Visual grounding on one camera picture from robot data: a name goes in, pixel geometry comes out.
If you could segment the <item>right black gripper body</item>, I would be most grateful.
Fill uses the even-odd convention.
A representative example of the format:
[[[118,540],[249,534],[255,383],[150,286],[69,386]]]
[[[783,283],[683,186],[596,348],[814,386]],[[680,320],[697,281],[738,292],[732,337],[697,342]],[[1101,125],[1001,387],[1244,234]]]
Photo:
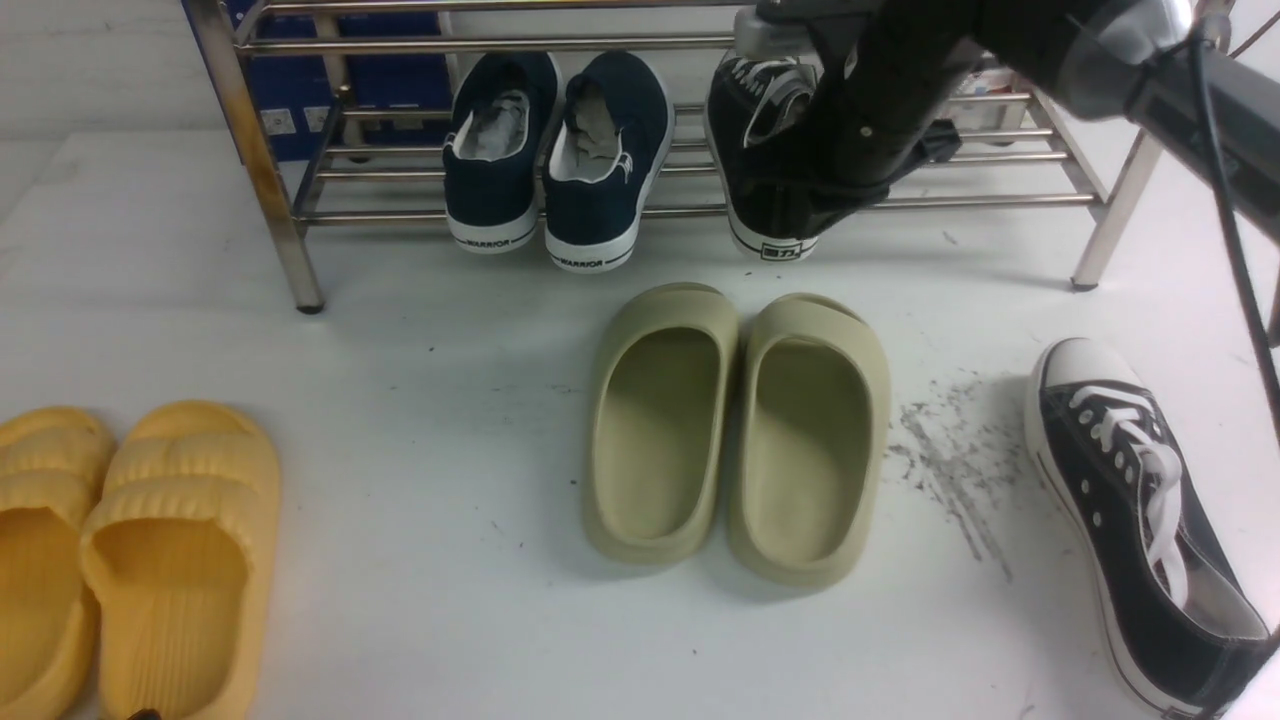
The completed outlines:
[[[822,74],[787,133],[783,183],[795,217],[818,236],[884,200],[893,183],[959,146],[932,135],[940,109],[983,56],[978,1],[758,3],[735,22],[735,47],[764,60],[814,51]]]

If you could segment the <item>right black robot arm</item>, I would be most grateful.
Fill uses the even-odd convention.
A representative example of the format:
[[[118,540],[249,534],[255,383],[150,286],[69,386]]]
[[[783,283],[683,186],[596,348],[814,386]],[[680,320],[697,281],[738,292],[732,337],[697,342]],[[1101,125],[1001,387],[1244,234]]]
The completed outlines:
[[[1210,42],[1220,15],[1174,1],[762,1],[749,58],[804,29],[823,74],[795,126],[724,163],[731,186],[780,192],[774,228],[808,240],[959,149],[940,111],[984,55],[1082,120],[1147,131],[1277,237],[1277,83]]]

